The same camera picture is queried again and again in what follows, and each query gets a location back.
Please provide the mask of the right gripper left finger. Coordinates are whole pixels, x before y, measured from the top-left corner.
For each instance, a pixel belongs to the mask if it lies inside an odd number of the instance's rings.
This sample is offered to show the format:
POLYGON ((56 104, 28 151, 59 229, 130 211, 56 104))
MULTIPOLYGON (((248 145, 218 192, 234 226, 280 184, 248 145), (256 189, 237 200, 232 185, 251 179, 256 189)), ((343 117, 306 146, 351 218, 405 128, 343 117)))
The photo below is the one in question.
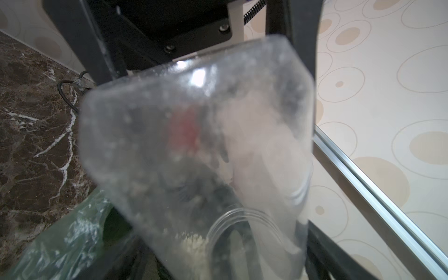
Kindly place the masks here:
POLYGON ((147 245, 128 234, 81 271, 77 280, 141 280, 147 263, 147 245))

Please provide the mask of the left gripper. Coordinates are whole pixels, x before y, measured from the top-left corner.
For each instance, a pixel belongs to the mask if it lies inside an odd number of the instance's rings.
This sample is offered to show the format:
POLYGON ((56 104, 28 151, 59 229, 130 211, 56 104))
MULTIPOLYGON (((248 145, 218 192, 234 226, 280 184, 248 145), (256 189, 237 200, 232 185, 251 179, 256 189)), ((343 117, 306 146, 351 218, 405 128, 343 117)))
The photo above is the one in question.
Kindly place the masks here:
POLYGON ((244 26, 266 10, 266 34, 288 38, 311 74, 322 1, 52 1, 45 14, 97 84, 244 40, 244 26))

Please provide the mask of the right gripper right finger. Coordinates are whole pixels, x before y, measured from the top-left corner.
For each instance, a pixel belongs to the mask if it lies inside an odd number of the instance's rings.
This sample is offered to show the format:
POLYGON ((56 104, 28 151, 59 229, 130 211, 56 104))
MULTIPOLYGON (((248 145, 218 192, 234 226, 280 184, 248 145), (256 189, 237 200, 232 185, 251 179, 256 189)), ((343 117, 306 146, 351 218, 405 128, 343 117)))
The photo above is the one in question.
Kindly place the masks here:
POLYGON ((308 222, 305 270, 310 280, 376 279, 312 222, 308 222))

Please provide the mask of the red-lid oatmeal jar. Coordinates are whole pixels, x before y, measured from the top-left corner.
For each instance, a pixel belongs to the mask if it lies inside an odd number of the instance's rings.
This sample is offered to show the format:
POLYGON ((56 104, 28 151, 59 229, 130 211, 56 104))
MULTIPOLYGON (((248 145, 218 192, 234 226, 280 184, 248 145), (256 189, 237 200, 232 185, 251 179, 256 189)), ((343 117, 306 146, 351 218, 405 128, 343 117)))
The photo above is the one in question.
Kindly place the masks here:
POLYGON ((298 280, 314 81, 270 35, 98 86, 83 167, 176 280, 298 280))

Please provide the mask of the horizontal aluminium rail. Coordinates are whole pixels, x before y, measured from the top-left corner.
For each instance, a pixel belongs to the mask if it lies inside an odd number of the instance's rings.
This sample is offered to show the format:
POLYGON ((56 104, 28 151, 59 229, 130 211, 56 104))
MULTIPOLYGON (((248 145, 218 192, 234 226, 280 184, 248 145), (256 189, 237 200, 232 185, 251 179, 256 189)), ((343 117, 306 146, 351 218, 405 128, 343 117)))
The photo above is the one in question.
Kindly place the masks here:
POLYGON ((318 126, 315 126, 313 141, 429 273, 437 280, 446 280, 448 257, 441 249, 318 126))

